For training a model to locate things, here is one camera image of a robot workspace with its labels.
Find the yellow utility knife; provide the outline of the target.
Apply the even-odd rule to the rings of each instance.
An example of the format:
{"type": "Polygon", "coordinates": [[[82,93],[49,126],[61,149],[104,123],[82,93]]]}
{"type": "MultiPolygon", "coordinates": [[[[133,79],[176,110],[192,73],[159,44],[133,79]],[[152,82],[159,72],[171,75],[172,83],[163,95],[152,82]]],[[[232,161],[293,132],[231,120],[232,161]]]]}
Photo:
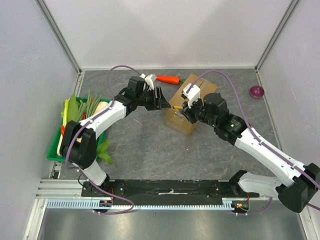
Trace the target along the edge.
{"type": "Polygon", "coordinates": [[[172,108],[177,111],[180,111],[183,109],[181,106],[173,106],[172,108]]]}

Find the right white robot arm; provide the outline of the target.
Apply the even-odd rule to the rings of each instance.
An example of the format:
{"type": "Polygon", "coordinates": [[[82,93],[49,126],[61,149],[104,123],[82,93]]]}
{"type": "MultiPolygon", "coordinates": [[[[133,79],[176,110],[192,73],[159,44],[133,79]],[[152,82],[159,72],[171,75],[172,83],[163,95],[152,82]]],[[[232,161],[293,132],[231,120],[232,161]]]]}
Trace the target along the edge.
{"type": "Polygon", "coordinates": [[[184,99],[180,113],[193,123],[201,122],[214,129],[222,140],[247,152],[267,167],[275,176],[255,175],[240,170],[229,184],[235,197],[244,193],[277,198],[289,210],[301,213],[320,189],[320,168],[293,160],[266,141],[245,120],[231,114],[227,102],[219,93],[200,98],[199,93],[181,94],[184,99]]]}

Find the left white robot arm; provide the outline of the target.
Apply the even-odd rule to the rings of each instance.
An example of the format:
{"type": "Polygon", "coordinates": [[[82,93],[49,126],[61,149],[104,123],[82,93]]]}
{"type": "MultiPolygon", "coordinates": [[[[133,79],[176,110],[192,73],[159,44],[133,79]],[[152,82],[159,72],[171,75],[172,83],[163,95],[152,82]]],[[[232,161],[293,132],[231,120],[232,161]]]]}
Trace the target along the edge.
{"type": "Polygon", "coordinates": [[[92,191],[99,197],[110,191],[108,175],[101,169],[97,157],[97,139],[111,125],[127,117],[137,107],[148,111],[169,109],[161,87],[155,86],[155,74],[132,76],[123,88],[101,111],[80,122],[66,124],[59,149],[60,155],[79,168],[93,182],[92,191]]]}

